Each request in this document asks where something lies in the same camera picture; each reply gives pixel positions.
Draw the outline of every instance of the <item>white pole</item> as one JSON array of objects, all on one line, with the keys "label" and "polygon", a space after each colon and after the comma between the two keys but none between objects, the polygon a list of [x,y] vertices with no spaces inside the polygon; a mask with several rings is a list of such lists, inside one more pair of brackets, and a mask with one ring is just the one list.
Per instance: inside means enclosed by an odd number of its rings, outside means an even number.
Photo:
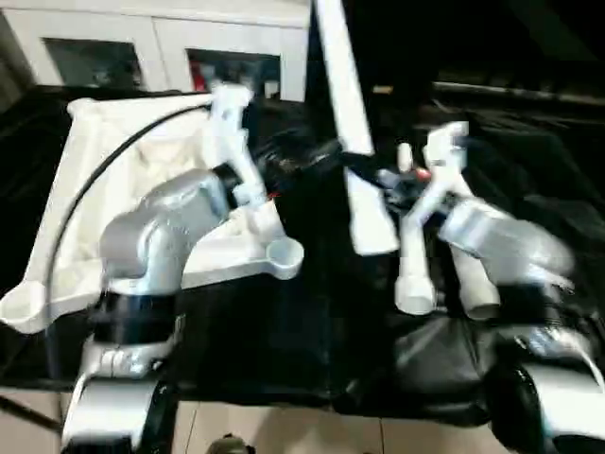
[{"label": "white pole", "polygon": [[[347,151],[373,154],[342,4],[340,0],[317,0],[315,5],[338,136]],[[395,228],[380,190],[350,170],[345,170],[345,178],[355,252],[372,255],[397,250]]]}]

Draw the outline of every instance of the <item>cabinet door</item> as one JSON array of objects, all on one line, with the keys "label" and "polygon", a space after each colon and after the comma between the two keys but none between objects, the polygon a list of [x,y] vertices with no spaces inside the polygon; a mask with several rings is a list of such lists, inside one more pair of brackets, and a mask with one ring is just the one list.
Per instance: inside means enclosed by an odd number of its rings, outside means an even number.
[{"label": "cabinet door", "polygon": [[4,13],[37,83],[166,89],[151,18],[19,9]]},{"label": "cabinet door", "polygon": [[260,95],[304,100],[306,28],[168,19],[155,27],[172,89],[204,90],[227,79]]}]

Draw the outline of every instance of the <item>black fabric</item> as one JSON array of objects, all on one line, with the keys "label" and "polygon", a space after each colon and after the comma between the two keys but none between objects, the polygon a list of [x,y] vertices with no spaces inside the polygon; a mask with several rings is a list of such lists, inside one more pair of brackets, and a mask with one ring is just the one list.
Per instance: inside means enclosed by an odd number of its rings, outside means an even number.
[{"label": "black fabric", "polygon": [[563,435],[557,437],[554,445],[561,454],[582,452],[586,454],[602,454],[605,443],[598,438],[582,437],[581,435]]},{"label": "black fabric", "polygon": [[[62,131],[64,137],[69,124],[65,103],[82,96],[101,97],[91,91],[52,96],[42,91],[28,96],[10,115],[14,118],[52,105],[56,111],[45,125],[53,134]],[[259,109],[259,153],[278,131],[299,133],[322,122],[318,111],[310,119],[295,104],[273,103]],[[333,138],[326,126],[331,119],[326,118],[322,128],[307,129],[301,139],[310,156],[317,158],[315,145]],[[477,118],[472,126],[474,141],[469,143],[465,176],[478,196],[541,223],[573,247],[577,289],[565,295],[565,302],[569,317],[598,345],[603,332],[599,311],[605,284],[599,275],[605,265],[605,215],[602,182],[593,178],[595,170],[588,167],[587,153],[594,150],[579,147],[585,142],[570,131],[557,134],[559,139],[548,128],[495,129],[488,123]],[[0,128],[4,124],[0,119]],[[0,144],[2,149],[18,147],[32,156],[45,153],[41,181],[48,183],[31,182],[27,193],[31,202],[19,205],[20,225],[32,235],[26,246],[11,250],[9,263],[21,267],[3,277],[3,288],[13,287],[21,278],[52,181],[49,175],[61,156],[61,141],[43,147],[47,135],[33,134],[26,125],[19,133],[20,140],[11,135],[7,140],[12,142]],[[293,143],[294,136],[290,133],[285,143]],[[416,140],[422,143],[421,133]],[[279,143],[273,140],[265,149],[275,153]],[[274,165],[276,160],[279,156],[273,154]],[[459,426],[485,423],[489,414],[482,379],[494,363],[497,325],[474,323],[463,316],[447,248],[432,235],[427,237],[427,250],[440,290],[440,308],[421,318],[398,312],[392,290],[397,255],[362,258],[354,253],[342,168],[332,159],[325,162],[329,165],[321,171],[278,172],[295,176],[276,184],[280,190],[276,202],[286,231],[305,247],[296,279],[253,276],[181,293],[178,307],[186,322],[174,366],[182,398],[331,406],[343,413],[429,418]],[[287,168],[285,161],[278,167]],[[507,311],[507,323],[515,321],[519,307],[541,303],[526,289],[513,290],[502,289],[503,306],[514,308]],[[63,377],[51,381],[42,335],[26,337],[2,326],[0,384],[69,390],[78,372],[81,344],[89,333],[86,314],[61,317],[57,332]]]}]

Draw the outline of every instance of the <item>white frame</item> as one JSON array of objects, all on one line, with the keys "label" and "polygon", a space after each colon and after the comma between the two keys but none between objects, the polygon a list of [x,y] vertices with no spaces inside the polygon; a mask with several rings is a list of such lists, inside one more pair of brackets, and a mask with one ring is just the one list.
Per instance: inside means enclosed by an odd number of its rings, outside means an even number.
[{"label": "white frame", "polygon": [[130,43],[147,90],[167,89],[162,54],[150,17],[71,11],[4,9],[37,83],[64,85],[43,38]]},{"label": "white frame", "polygon": [[155,19],[171,89],[193,91],[187,49],[280,57],[283,100],[304,101],[307,28]]}]

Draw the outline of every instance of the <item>tile floor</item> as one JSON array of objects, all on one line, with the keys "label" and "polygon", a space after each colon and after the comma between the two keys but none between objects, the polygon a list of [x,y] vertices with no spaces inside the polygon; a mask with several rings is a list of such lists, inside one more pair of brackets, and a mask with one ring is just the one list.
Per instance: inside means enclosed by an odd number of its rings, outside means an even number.
[{"label": "tile floor", "polygon": [[[0,390],[32,409],[52,415],[50,394]],[[505,454],[487,427],[462,429],[419,421],[340,416],[320,410],[182,403],[174,454],[204,454],[233,433],[258,454]],[[53,454],[55,436],[0,412],[3,453]]]}]

